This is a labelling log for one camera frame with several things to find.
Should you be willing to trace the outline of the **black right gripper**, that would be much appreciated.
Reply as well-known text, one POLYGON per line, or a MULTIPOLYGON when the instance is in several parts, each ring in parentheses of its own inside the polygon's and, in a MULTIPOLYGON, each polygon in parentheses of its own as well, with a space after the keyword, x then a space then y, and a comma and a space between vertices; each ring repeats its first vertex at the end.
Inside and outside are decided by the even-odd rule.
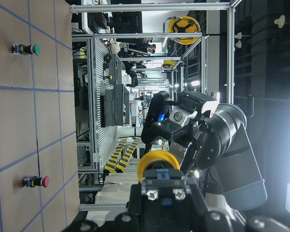
POLYGON ((219 101, 206 94, 183 91, 169 116, 169 152, 188 175, 193 167, 207 169, 221 157, 230 138, 217 117, 219 101))

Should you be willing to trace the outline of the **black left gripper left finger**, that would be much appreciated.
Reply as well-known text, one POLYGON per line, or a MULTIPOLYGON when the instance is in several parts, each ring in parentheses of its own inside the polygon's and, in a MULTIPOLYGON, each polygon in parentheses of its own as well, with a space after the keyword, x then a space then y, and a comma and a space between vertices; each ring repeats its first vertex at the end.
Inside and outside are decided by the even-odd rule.
POLYGON ((128 202, 128 211, 135 215, 145 214, 145 203, 147 201, 146 190, 142 190, 142 184, 134 184, 130 189, 130 198, 128 202))

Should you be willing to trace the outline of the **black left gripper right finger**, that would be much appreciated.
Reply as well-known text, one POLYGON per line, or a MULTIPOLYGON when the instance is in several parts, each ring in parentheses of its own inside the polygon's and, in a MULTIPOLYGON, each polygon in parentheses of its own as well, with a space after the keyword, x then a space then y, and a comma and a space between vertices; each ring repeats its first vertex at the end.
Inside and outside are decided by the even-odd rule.
POLYGON ((207 213, 207 204, 196 181, 192 178, 182 178, 182 181, 186 197, 181 202, 181 211, 192 213, 193 215, 204 215, 207 213))

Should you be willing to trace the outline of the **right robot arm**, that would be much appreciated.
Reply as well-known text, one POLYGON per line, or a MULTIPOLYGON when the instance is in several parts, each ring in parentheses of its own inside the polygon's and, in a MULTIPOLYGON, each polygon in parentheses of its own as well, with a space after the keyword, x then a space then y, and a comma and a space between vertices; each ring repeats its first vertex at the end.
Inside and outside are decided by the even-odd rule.
POLYGON ((169 151, 187 174, 193 168, 210 169, 227 204, 236 210, 252 210, 267 200, 247 132, 247 118, 234 104, 219 103, 200 92, 183 91, 169 117, 181 132, 169 151))

